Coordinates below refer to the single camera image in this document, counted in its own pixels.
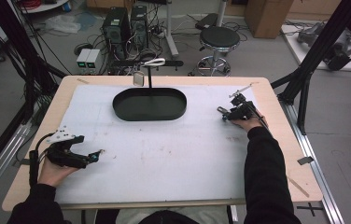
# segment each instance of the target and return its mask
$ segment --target stool base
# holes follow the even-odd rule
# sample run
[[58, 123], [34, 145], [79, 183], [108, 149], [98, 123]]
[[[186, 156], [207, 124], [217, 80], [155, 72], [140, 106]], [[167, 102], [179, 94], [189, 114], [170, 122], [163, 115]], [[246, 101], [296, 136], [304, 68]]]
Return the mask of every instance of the stool base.
[[224, 77], [231, 75], [231, 65], [223, 58], [218, 58], [216, 62], [214, 56], [202, 58], [196, 64], [196, 70], [204, 77], [212, 77], [215, 73], [220, 73]]

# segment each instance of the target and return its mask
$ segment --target oval tray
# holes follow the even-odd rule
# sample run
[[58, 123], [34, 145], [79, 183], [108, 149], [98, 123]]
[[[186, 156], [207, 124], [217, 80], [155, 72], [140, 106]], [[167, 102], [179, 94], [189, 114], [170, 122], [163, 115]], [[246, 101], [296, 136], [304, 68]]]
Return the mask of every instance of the oval tray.
[[185, 113], [187, 97], [172, 88], [132, 88], [115, 96], [112, 106], [127, 121], [172, 120]]

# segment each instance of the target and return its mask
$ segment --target gray floor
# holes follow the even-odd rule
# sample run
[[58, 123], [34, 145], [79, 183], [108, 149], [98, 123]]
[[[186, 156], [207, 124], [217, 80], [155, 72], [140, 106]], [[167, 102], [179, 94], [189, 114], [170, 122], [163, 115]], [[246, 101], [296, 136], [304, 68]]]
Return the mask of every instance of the gray floor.
[[[73, 53], [74, 47], [86, 42], [90, 35], [99, 35], [99, 27], [103, 22], [98, 12], [80, 14], [85, 12], [86, 8], [84, 4], [78, 1], [76, 3], [78, 4], [75, 4], [74, 10], [68, 15], [76, 15], [83, 19], [84, 26], [78, 34], [65, 35], [51, 31], [42, 35], [72, 74], [78, 74], [75, 63], [77, 56]], [[174, 5], [175, 14], [193, 14], [193, 9], [182, 11], [181, 5], [176, 3]], [[199, 8], [199, 13], [212, 12], [210, 11], [212, 8], [215, 8], [215, 5], [207, 4], [204, 9]], [[59, 13], [63, 14], [60, 9], [53, 9], [49, 12], [35, 14], [32, 19], [39, 25], [40, 22]], [[200, 15], [194, 16], [196, 19], [200, 19]], [[245, 24], [243, 18], [226, 18], [226, 21]], [[174, 17], [174, 28], [181, 22], [184, 23], [178, 32], [198, 33], [194, 29], [184, 30], [192, 28], [194, 25], [189, 17]], [[276, 39], [256, 39], [248, 31], [241, 33], [247, 36], [247, 41], [227, 56], [232, 65], [233, 77], [267, 77], [272, 82], [297, 68], [298, 64], [283, 36]], [[178, 60], [183, 61], [185, 65], [178, 68], [178, 71], [174, 68], [161, 68], [158, 72], [154, 71], [153, 75], [187, 78], [187, 73], [193, 69], [194, 65], [203, 56], [211, 54], [209, 50], [198, 50], [200, 43], [196, 35], [175, 35], [174, 39], [180, 54]], [[170, 59], [166, 43], [162, 43], [164, 47], [162, 57]], [[65, 69], [46, 47], [44, 47], [44, 53], [52, 65], [65, 72]], [[282, 89], [278, 88], [275, 91], [279, 93]], [[23, 82], [14, 71], [10, 61], [0, 63], [0, 134], [21, 107], [22, 93]], [[351, 72], [315, 71], [311, 80], [307, 106], [306, 131], [330, 190], [342, 213], [344, 223], [351, 223]], [[1, 204], [17, 170], [17, 168], [9, 166], [0, 178], [0, 223], [5, 223], [9, 217], [9, 213], [2, 211]], [[298, 203], [295, 206], [307, 206], [307, 203]], [[321, 207], [321, 204], [312, 203], [312, 206]], [[241, 220], [243, 220], [244, 213], [245, 208], [239, 206], [238, 214]], [[73, 223], [80, 223], [79, 211], [64, 211], [64, 214]], [[296, 209], [296, 214], [302, 223], [328, 222], [323, 211], [315, 211], [315, 215], [312, 216], [309, 210]], [[88, 223], [91, 223], [92, 216], [93, 211], [88, 211], [88, 220], [90, 221]]]

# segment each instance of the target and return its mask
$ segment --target stool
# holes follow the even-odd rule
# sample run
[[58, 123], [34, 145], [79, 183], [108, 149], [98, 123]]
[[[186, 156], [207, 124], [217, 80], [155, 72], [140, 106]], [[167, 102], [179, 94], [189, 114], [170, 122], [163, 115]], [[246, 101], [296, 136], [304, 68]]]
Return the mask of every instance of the stool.
[[202, 30], [200, 42], [205, 49], [213, 50], [214, 55], [202, 58], [196, 65], [197, 71], [202, 76], [213, 76], [218, 72], [228, 77], [231, 74], [231, 65], [225, 59], [219, 58], [219, 54], [236, 49], [240, 36], [231, 29], [212, 26]]

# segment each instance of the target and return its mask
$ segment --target black sleeve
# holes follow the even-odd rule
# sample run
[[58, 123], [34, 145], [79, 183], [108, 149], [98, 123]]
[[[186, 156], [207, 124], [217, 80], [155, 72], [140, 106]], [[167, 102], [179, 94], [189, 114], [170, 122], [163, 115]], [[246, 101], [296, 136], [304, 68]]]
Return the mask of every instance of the black sleeve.
[[277, 141], [262, 127], [248, 132], [245, 165], [245, 224], [301, 223], [294, 215], [284, 156]]
[[54, 202], [56, 188], [37, 184], [24, 203], [17, 204], [7, 224], [64, 224], [60, 206]]

